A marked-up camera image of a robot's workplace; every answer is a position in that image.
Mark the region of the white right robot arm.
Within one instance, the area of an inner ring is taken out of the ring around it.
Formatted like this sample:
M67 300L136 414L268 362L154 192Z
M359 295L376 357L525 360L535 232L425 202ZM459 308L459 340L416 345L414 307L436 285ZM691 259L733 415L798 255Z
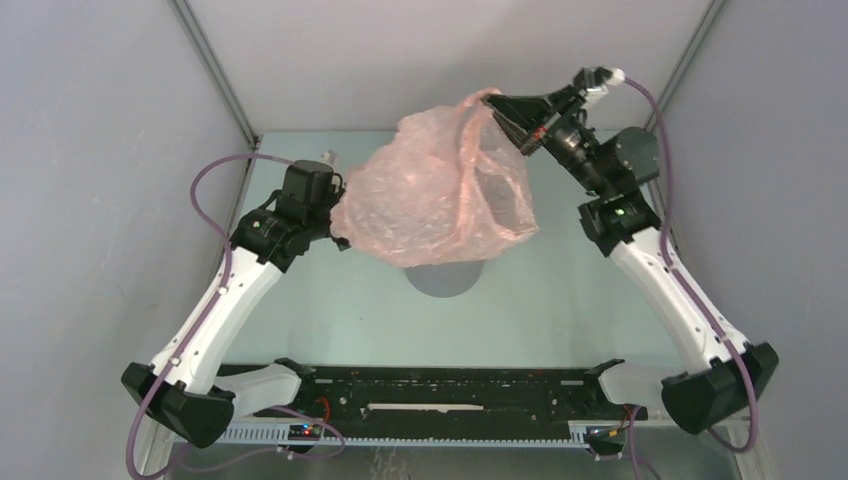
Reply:
M567 86L539 96L488 94L484 104L525 155L545 149L590 194L579 207L587 238L637 286L671 338L683 369L653 372L621 360L600 366L581 392L585 411L606 418L621 404L659 407L697 435L741 410L753 410L779 358L753 344L707 298L669 239L642 186L659 175L667 141L640 127L599 141L586 108L604 92Z

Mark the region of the pink plastic trash bag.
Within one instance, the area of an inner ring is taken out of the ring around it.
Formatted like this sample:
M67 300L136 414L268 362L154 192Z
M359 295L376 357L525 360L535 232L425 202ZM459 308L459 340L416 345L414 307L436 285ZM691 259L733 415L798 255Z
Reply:
M533 236L526 160L484 104L491 92L402 118L349 171L332 235L400 268L488 260Z

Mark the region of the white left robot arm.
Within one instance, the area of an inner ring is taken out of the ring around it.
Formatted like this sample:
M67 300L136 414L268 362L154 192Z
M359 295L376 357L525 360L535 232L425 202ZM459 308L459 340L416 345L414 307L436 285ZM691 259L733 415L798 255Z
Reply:
M343 192L330 165L288 163L281 187L228 235L215 278L176 335L150 363L125 369L121 382L146 416L206 448L235 419L276 406L297 417L312 411L316 390L297 363L227 376L219 370L259 301L313 242L330 237L330 212Z

